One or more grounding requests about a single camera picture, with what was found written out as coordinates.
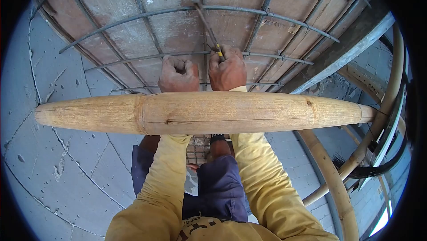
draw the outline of bamboo pole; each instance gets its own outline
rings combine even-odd
[[[356,216],[338,171],[312,130],[300,130],[298,133],[310,150],[330,190],[339,215],[344,241],[358,241],[359,231]]]
[[[35,110],[43,125],[148,135],[293,131],[368,122],[375,115],[369,106],[342,100],[256,92],[114,95]]]
[[[381,130],[387,122],[388,114],[391,113],[403,74],[403,37],[396,23],[393,25],[393,44],[393,65],[384,100],[380,106],[380,111],[376,114],[370,130],[366,133],[360,145],[352,153],[350,158],[341,166],[341,168],[339,168],[338,172],[342,180],[344,180],[362,162],[366,155],[369,143],[371,140],[376,140],[378,138]],[[302,200],[304,206],[309,206],[319,198],[326,195],[328,191],[326,184],[321,185],[318,189]]]
[[[353,138],[353,140],[354,140],[354,142],[356,143],[356,145],[359,145],[360,144],[360,142],[359,142],[359,140],[357,140],[357,138],[354,136],[354,134],[349,130],[349,128],[346,126],[346,125],[344,125],[343,126],[343,128],[345,129],[345,131],[348,133],[348,135],[350,136],[350,137],[352,137]],[[382,177],[382,175],[380,175],[380,176],[378,176],[378,180],[380,181],[380,185],[381,185],[381,189],[383,190],[383,192],[384,192],[384,200],[385,200],[385,202],[386,202],[386,207],[387,207],[387,216],[389,217],[389,219],[390,219],[390,217],[391,217],[391,211],[390,211],[390,205],[389,205],[389,195],[388,195],[388,193],[387,193],[387,188],[386,188],[386,184],[384,183],[384,179],[383,179],[383,177]]]

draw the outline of gray concrete wall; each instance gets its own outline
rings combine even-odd
[[[131,148],[143,136],[42,126],[39,103],[108,95],[115,85],[29,10],[18,22],[3,62],[1,143],[7,176],[29,225],[41,240],[104,236],[111,218],[135,198]]]

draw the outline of hand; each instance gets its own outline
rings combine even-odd
[[[188,163],[187,167],[189,167],[192,171],[197,172],[197,169],[200,168],[199,165],[194,164],[194,163]]]
[[[228,91],[246,85],[246,65],[242,52],[238,48],[222,45],[221,51],[225,61],[220,63],[217,53],[211,52],[209,59],[209,78],[214,91]]]
[[[199,91],[199,68],[189,60],[165,56],[157,84],[162,92]]]

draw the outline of person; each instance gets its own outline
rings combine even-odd
[[[212,52],[214,91],[246,91],[240,50]],[[162,92],[199,91],[196,64],[164,57]],[[221,135],[213,136],[213,161],[197,169],[199,194],[184,193],[186,147],[191,135],[145,136],[132,154],[136,200],[111,220],[106,240],[338,240],[303,206],[264,133],[230,134],[234,156]],[[245,193],[259,224],[249,223]]]

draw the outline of blue pants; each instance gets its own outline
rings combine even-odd
[[[131,175],[135,195],[142,189],[154,154],[133,146]],[[199,195],[184,193],[182,219],[202,215],[232,221],[247,222],[245,192],[239,168],[231,155],[221,156],[197,169]]]

